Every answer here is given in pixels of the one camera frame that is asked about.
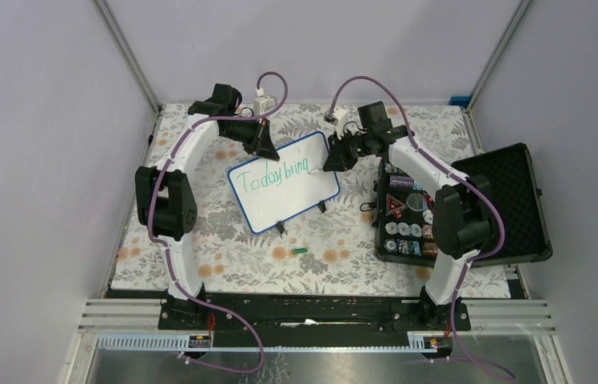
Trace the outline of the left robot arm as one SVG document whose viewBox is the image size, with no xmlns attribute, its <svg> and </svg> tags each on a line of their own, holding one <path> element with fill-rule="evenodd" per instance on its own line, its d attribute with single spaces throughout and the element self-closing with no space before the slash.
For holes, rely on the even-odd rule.
<svg viewBox="0 0 598 384">
<path fill-rule="evenodd" d="M 134 175 L 138 220 L 161 251 L 167 269 L 165 312 L 176 313 L 190 329 L 203 326 L 211 311 L 224 310 L 207 302 L 193 256 L 191 232 L 198 210 L 191 178 L 196 165 L 217 138 L 242 144 L 256 158 L 280 158 L 268 121 L 279 105 L 241 116 L 237 113 L 241 101 L 238 89 L 215 84 L 210 97 L 189 107 L 185 128 L 167 154 L 155 166 L 139 167 Z"/>
</svg>

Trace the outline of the blue framed whiteboard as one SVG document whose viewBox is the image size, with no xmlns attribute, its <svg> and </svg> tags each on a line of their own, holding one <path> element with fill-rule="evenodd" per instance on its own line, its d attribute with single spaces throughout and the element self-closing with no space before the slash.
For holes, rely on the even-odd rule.
<svg viewBox="0 0 598 384">
<path fill-rule="evenodd" d="M 255 158 L 227 174 L 243 217 L 254 234 L 272 229 L 341 192 L 334 172 L 321 169 L 328 156 L 325 134 L 313 132 L 277 149 L 280 161 Z"/>
</svg>

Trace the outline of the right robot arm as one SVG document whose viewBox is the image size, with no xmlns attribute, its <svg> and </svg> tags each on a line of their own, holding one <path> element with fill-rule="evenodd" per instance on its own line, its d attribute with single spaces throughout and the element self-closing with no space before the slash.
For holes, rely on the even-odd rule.
<svg viewBox="0 0 598 384">
<path fill-rule="evenodd" d="M 394 126 L 382 102 L 358 110 L 361 129 L 346 130 L 348 116 L 331 106 L 325 123 L 335 131 L 328 138 L 324 172 L 345 172 L 360 158 L 375 155 L 402 170 L 432 195 L 433 237 L 439 252 L 433 273 L 424 287 L 429 299 L 418 317 L 426 328 L 437 330 L 450 319 L 448 304 L 458 298 L 470 266 L 499 252 L 505 242 L 504 222 L 489 199 L 486 178 L 470 177 L 432 154 L 416 139 L 408 120 Z"/>
</svg>

